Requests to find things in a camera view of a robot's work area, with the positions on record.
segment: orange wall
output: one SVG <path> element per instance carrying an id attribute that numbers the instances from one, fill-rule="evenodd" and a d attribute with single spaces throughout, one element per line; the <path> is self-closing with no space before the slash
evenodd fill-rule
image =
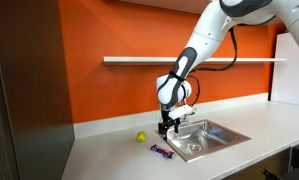
<path id="1" fill-rule="evenodd" d="M 155 80 L 171 66 L 104 66 L 103 56 L 176 57 L 199 15 L 111 0 L 59 4 L 74 123 L 157 110 Z M 273 57 L 276 34 L 283 29 L 237 27 L 239 57 Z M 213 57 L 233 54 L 227 35 Z M 201 103 L 268 92 L 271 65 L 237 64 L 196 76 Z"/>

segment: sink basin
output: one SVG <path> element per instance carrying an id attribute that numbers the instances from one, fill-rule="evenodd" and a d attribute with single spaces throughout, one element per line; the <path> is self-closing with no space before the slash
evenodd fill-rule
<path id="1" fill-rule="evenodd" d="M 186 162 L 191 162 L 228 146 L 250 138 L 209 120 L 196 121 L 188 126 L 174 128 L 167 132 L 167 143 Z"/>

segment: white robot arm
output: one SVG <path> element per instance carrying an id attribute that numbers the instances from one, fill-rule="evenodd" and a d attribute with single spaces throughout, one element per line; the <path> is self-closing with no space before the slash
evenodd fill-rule
<path id="1" fill-rule="evenodd" d="M 188 73 L 212 56 L 230 28 L 237 24 L 263 24 L 275 16 L 284 22 L 299 45 L 299 0 L 212 1 L 202 13 L 169 74 L 157 79 L 157 93 L 162 110 L 168 114 L 170 109 L 190 95 L 190 85 L 185 81 Z M 163 115 L 164 121 L 168 121 L 168 118 L 170 119 L 169 115 Z"/>

